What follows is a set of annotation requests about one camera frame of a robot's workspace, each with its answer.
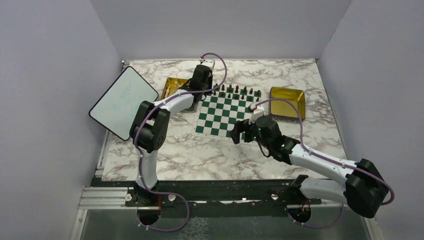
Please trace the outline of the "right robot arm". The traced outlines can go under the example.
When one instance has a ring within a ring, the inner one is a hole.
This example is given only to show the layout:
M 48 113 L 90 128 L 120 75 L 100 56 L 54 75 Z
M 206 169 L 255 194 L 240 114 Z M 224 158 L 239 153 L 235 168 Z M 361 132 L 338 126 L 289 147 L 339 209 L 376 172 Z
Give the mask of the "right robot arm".
M 325 177 L 298 176 L 288 190 L 289 199 L 296 204 L 306 199 L 330 200 L 348 205 L 362 217 L 373 218 L 390 192 L 372 161 L 363 158 L 355 162 L 308 149 L 299 140 L 283 135 L 269 116 L 261 116 L 255 122 L 236 121 L 229 131 L 235 144 L 240 143 L 241 134 L 244 142 L 256 142 L 260 150 L 266 149 L 265 157 Z

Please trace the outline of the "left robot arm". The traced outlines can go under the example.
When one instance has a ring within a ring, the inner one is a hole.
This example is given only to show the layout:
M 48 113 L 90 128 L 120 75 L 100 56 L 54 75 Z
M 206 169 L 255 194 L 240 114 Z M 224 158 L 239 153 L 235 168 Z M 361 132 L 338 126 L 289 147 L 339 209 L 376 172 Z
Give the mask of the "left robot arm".
M 158 150 L 164 144 L 170 118 L 210 95 L 213 88 L 212 60 L 198 64 L 192 77 L 174 94 L 155 102 L 143 101 L 138 108 L 129 135 L 138 152 L 138 199 L 144 205 L 152 205 L 157 200 L 154 187 L 158 183 Z

